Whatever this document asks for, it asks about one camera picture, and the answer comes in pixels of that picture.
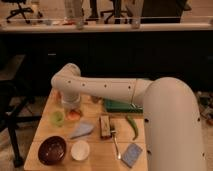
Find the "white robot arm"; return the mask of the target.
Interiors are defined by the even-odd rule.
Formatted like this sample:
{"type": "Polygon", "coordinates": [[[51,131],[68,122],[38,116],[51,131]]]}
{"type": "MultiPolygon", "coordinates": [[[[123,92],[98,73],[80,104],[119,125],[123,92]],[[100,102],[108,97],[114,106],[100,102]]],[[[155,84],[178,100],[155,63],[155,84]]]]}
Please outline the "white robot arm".
{"type": "Polygon", "coordinates": [[[191,88],[173,77],[89,78],[73,63],[51,79],[62,106],[79,106],[82,93],[143,109],[148,171],[207,171],[199,106],[191,88]]]}

